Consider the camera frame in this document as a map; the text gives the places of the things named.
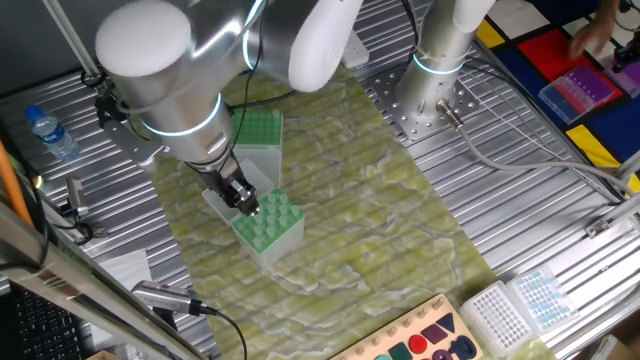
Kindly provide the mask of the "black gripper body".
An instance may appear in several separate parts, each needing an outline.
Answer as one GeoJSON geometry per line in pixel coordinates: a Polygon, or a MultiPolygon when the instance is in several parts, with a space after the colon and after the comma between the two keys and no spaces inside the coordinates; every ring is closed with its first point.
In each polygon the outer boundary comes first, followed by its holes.
{"type": "Polygon", "coordinates": [[[209,190],[217,194],[235,194],[232,183],[236,180],[239,167],[234,157],[223,157],[209,163],[188,162],[187,165],[205,182],[209,190]]]}

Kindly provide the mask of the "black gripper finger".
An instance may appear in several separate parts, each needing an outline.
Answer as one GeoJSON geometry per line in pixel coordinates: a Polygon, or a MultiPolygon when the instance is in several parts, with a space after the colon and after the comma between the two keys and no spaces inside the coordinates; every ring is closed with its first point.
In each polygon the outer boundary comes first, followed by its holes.
{"type": "MultiPolygon", "coordinates": [[[[234,199],[234,195],[236,194],[236,192],[232,188],[232,182],[218,184],[214,187],[214,190],[228,207],[237,209],[236,201],[234,199]]],[[[239,211],[239,212],[245,216],[251,215],[251,211],[239,211]]]]}
{"type": "Polygon", "coordinates": [[[233,173],[232,188],[236,194],[236,208],[239,211],[258,211],[259,201],[255,195],[255,187],[251,185],[241,169],[236,169],[233,173]]]}

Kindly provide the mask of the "bare human hand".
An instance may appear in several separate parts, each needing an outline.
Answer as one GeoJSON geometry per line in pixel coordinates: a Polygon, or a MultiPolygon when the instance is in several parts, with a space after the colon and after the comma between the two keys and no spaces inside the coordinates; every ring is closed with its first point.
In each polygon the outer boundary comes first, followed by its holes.
{"type": "Polygon", "coordinates": [[[578,58],[587,48],[591,48],[595,54],[599,54],[609,42],[614,27],[615,21],[612,18],[595,18],[573,36],[569,45],[570,57],[572,59],[578,58]]]}

